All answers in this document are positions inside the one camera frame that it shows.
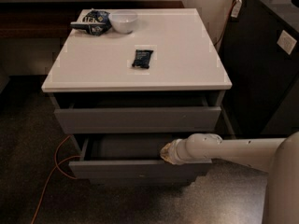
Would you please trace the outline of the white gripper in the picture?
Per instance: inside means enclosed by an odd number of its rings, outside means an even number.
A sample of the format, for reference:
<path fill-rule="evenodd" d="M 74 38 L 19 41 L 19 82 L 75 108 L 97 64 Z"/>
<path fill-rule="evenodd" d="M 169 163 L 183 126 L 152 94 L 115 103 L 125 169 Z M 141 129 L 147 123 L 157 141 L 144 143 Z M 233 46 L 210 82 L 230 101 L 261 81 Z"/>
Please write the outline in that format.
<path fill-rule="evenodd" d="M 160 157 L 164 161 L 175 165 L 189 163 L 192 159 L 191 155 L 187 151 L 185 139 L 176 139 L 171 143 L 167 143 L 160 150 Z"/>

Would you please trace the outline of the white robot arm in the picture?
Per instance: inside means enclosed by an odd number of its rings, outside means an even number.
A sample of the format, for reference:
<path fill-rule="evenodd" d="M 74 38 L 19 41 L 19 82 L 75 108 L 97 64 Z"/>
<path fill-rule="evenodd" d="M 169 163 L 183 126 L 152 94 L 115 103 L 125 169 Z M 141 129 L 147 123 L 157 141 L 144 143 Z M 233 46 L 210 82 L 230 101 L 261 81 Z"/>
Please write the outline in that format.
<path fill-rule="evenodd" d="M 174 165 L 221 159 L 267 172 L 263 224 L 299 224 L 299 133 L 232 140 L 195 133 L 166 144 L 160 156 Z"/>

